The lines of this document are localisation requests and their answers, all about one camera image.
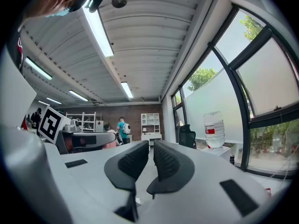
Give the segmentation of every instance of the person in blue shirt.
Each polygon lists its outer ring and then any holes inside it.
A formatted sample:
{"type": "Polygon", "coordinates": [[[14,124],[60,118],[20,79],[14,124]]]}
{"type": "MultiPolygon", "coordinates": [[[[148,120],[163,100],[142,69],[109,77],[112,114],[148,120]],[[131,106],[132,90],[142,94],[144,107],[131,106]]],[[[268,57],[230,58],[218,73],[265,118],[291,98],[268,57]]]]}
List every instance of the person in blue shirt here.
{"type": "Polygon", "coordinates": [[[116,131],[120,133],[123,144],[127,144],[127,134],[122,132],[122,128],[125,125],[125,119],[121,116],[117,124],[116,131]]]}

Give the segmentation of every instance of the office chair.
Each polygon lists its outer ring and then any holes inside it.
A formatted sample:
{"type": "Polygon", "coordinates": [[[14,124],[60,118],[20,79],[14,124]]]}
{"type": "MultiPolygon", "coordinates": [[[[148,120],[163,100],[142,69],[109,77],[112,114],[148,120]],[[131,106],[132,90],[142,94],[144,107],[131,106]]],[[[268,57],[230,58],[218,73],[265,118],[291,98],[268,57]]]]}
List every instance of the office chair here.
{"type": "Polygon", "coordinates": [[[178,135],[178,144],[196,149],[196,133],[190,130],[190,125],[181,126],[178,135]]]}

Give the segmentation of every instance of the fluorescent ceiling light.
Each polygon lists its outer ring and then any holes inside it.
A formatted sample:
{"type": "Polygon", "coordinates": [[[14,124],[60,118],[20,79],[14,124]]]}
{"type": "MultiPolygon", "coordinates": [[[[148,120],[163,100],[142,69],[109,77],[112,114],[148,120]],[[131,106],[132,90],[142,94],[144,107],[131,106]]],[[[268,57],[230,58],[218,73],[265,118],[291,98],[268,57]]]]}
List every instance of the fluorescent ceiling light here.
{"type": "Polygon", "coordinates": [[[44,105],[48,105],[48,106],[50,106],[49,104],[47,104],[47,103],[45,103],[45,102],[43,102],[43,101],[38,101],[39,103],[42,103],[42,104],[44,104],[44,105]]]}
{"type": "Polygon", "coordinates": [[[107,38],[99,11],[90,13],[89,8],[85,8],[85,5],[82,7],[85,18],[89,24],[91,31],[93,32],[93,36],[97,41],[102,53],[105,57],[113,56],[114,53],[111,49],[110,42],[107,38]]]}
{"type": "Polygon", "coordinates": [[[59,104],[59,105],[61,105],[61,103],[58,102],[58,101],[56,101],[56,100],[53,100],[53,99],[51,99],[51,98],[49,98],[49,97],[47,97],[47,99],[50,100],[50,101],[53,101],[53,102],[55,102],[55,103],[57,103],[57,104],[59,104]]]}
{"type": "Polygon", "coordinates": [[[125,92],[127,93],[127,96],[129,98],[133,98],[133,95],[132,95],[131,90],[128,86],[128,83],[127,82],[122,82],[121,85],[122,85],[123,89],[125,90],[125,92]]]}
{"type": "Polygon", "coordinates": [[[52,76],[48,75],[45,71],[43,71],[38,65],[36,65],[29,57],[26,57],[25,62],[35,69],[42,76],[46,77],[48,80],[52,79],[52,76]]]}
{"type": "Polygon", "coordinates": [[[80,98],[81,100],[84,100],[84,101],[88,101],[88,99],[85,99],[84,97],[78,95],[76,92],[70,90],[69,93],[73,94],[74,96],[77,96],[78,98],[80,98]]]}

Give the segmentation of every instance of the corrugated metal ceiling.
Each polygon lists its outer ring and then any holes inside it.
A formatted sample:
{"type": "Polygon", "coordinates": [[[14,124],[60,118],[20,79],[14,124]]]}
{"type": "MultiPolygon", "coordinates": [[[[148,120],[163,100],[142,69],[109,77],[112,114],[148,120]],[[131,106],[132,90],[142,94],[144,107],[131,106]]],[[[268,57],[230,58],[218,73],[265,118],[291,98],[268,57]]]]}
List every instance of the corrugated metal ceiling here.
{"type": "MultiPolygon", "coordinates": [[[[104,0],[100,14],[114,50],[110,59],[121,81],[127,81],[136,99],[158,98],[184,42],[199,0],[128,0],[117,9],[104,0]]],[[[73,80],[105,102],[128,102],[109,74],[86,34],[78,13],[32,19],[25,31],[43,53],[73,80]]],[[[32,55],[24,47],[24,55],[32,55]]],[[[42,80],[34,71],[25,76],[38,96],[50,96],[66,105],[82,105],[68,94],[73,89],[53,76],[42,80]]]]}

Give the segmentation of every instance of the ceiling sensor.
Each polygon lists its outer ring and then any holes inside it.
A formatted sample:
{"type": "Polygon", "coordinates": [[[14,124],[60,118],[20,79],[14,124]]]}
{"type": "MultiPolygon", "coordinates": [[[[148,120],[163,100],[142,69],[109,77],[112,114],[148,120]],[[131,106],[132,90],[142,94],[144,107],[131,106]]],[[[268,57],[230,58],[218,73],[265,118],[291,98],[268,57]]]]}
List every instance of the ceiling sensor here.
{"type": "Polygon", "coordinates": [[[122,8],[126,6],[128,0],[112,0],[112,5],[115,8],[122,8]]]}

